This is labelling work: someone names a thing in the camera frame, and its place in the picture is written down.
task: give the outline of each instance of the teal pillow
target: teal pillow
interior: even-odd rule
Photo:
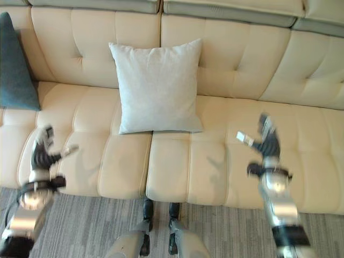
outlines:
[[[0,14],[0,106],[40,110],[36,88],[7,12]]]

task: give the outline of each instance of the floor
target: floor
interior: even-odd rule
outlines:
[[[0,232],[15,190],[0,188]],[[182,205],[183,223],[215,258],[274,258],[274,242],[261,210]],[[322,258],[344,258],[344,216],[301,214],[311,243]],[[149,257],[168,254],[168,203],[155,203]],[[30,258],[104,258],[116,237],[142,220],[142,200],[60,194]]]

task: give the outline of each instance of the couch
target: couch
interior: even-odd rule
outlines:
[[[239,143],[272,115],[281,164],[303,212],[344,214],[344,20],[335,0],[1,0],[18,32],[41,111],[0,109],[0,185],[30,173],[39,128],[72,195],[262,208],[261,158]],[[204,131],[119,135],[121,104],[109,42],[138,48],[202,38],[197,114]]]

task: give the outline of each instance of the metal robot arm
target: metal robot arm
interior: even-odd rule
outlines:
[[[236,137],[263,156],[262,164],[248,165],[247,173],[260,180],[259,190],[277,246],[277,257],[316,258],[299,219],[295,202],[290,197],[289,182],[292,176],[280,166],[281,151],[276,129],[266,114],[261,115],[259,126],[262,142],[255,141],[242,132],[238,132]]]
[[[7,223],[0,241],[0,257],[26,258],[36,242],[45,222],[45,216],[54,202],[58,188],[66,186],[63,176],[51,178],[50,167],[61,158],[78,150],[72,146],[59,154],[48,154],[53,143],[53,128],[42,129],[33,145],[29,181],[18,194],[19,207]]]

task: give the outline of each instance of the throw pillow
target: throw pillow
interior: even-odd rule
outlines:
[[[122,105],[120,134],[202,130],[196,116],[200,39],[152,49],[109,46],[117,66]]]
[[[7,12],[0,14],[0,106],[40,110],[36,89]]]

